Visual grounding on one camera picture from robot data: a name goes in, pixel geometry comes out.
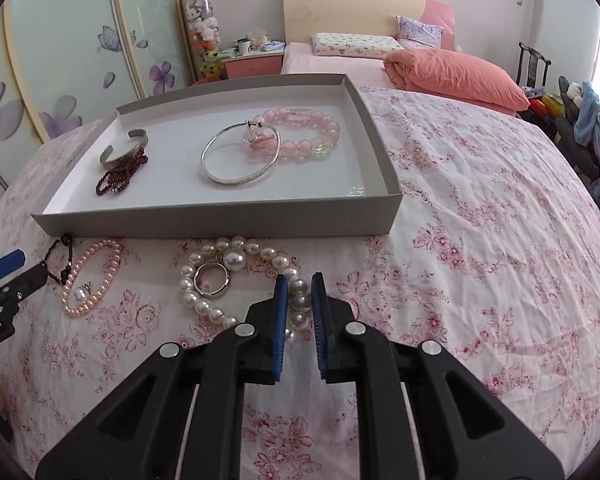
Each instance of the silver ring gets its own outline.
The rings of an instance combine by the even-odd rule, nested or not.
[[[113,153],[113,146],[109,145],[105,148],[105,150],[100,155],[100,163],[103,165],[105,170],[112,170],[116,166],[116,164],[119,163],[120,160],[122,160],[122,158],[125,158],[127,155],[136,152],[140,148],[144,148],[149,143],[149,137],[147,137],[146,130],[131,130],[129,132],[129,139],[133,139],[134,137],[140,137],[140,139],[138,139],[138,143],[134,147],[132,147],[128,152],[124,153],[123,155],[120,155],[117,158],[114,158],[113,160],[107,160],[109,155]]]
[[[220,288],[218,288],[218,290],[212,290],[211,292],[207,292],[205,290],[201,290],[198,286],[198,278],[206,272],[209,272],[211,269],[222,269],[222,272],[224,272],[224,282],[222,283]],[[229,271],[223,264],[219,262],[207,262],[206,264],[202,264],[196,269],[196,272],[193,275],[193,289],[203,298],[209,298],[210,300],[212,300],[213,298],[220,298],[221,296],[224,296],[229,290],[229,285],[231,285],[231,277],[229,276]]]
[[[276,153],[275,153],[275,155],[272,156],[272,159],[267,163],[267,165],[264,168],[260,168],[255,173],[251,173],[250,175],[247,175],[247,176],[244,176],[241,178],[231,178],[231,179],[218,178],[206,168],[206,164],[205,164],[206,152],[211,147],[211,145],[214,142],[216,142],[216,140],[218,140],[218,137],[220,137],[224,133],[227,133],[229,130],[232,130],[233,128],[239,128],[240,126],[247,126],[247,127],[248,126],[259,126],[261,128],[268,128],[269,130],[271,130],[276,135],[276,140],[278,142],[278,146],[276,148]],[[202,166],[202,172],[205,174],[205,176],[209,180],[216,182],[217,184],[223,184],[224,186],[235,186],[237,184],[246,184],[248,182],[252,182],[253,180],[256,180],[258,177],[261,177],[265,173],[267,173],[267,171],[269,171],[269,168],[271,166],[273,166],[275,161],[278,159],[278,155],[280,154],[280,142],[281,142],[280,134],[273,126],[270,126],[269,124],[254,123],[253,121],[245,121],[245,122],[239,123],[239,124],[232,124],[231,126],[226,127],[224,130],[220,130],[218,133],[216,133],[214,135],[214,138],[211,139],[209,141],[208,145],[205,146],[205,149],[202,150],[202,156],[200,156],[200,165]]]

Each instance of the pink pearl necklace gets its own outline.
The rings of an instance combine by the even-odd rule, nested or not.
[[[72,290],[72,286],[74,285],[75,279],[80,274],[80,270],[82,266],[87,262],[91,256],[93,256],[97,251],[104,248],[112,248],[112,256],[109,258],[105,265],[105,277],[102,284],[99,288],[91,294],[91,288],[89,285],[82,285],[77,287],[74,290],[74,299],[78,304],[78,308],[70,308],[69,307],[69,293]],[[92,308],[98,306],[102,301],[107,289],[113,282],[113,278],[118,272],[120,268],[120,249],[122,246],[113,240],[103,240],[101,242],[94,243],[85,253],[80,257],[80,259],[74,265],[69,277],[66,280],[66,285],[64,286],[64,291],[62,292],[62,307],[64,308],[64,312],[69,316],[81,316],[82,314],[86,314]]]
[[[285,140],[280,144],[280,155],[285,158],[293,156],[327,155],[331,153],[340,139],[340,125],[330,115],[308,108],[278,108],[266,110],[262,115],[253,118],[254,123],[288,124],[289,126],[305,127],[318,130],[320,133],[311,140],[302,139],[298,143]],[[266,135],[256,126],[247,129],[242,136],[250,147],[266,150],[269,155],[276,153],[278,143],[274,135]]]

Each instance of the metal screw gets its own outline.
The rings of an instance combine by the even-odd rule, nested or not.
[[[422,343],[422,351],[429,355],[438,355],[442,352],[442,346],[437,341],[425,341]]]
[[[366,332],[366,326],[360,322],[352,321],[351,323],[347,323],[345,330],[351,335],[363,335]]]
[[[176,357],[179,351],[180,347],[176,343],[165,343],[160,347],[160,355],[162,357]]]
[[[235,333],[241,337],[247,337],[255,334],[256,327],[254,327],[250,323],[240,323],[237,327],[235,327]]]

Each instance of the mug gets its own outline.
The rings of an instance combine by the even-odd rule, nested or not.
[[[240,51],[241,56],[246,56],[251,50],[251,40],[247,38],[242,38],[236,42],[238,44],[238,51]]]

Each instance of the chair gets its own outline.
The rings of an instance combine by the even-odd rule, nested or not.
[[[520,85],[520,76],[522,76],[522,61],[525,57],[525,52],[529,53],[529,70],[526,76],[526,86],[531,88],[536,87],[536,79],[538,76],[538,60],[542,59],[544,61],[544,77],[542,78],[542,86],[546,85],[546,75],[549,72],[549,66],[551,65],[551,60],[545,58],[542,54],[540,54],[537,50],[531,48],[530,46],[526,46],[524,43],[519,43],[520,46],[520,62],[518,63],[518,77],[516,78],[516,84]]]

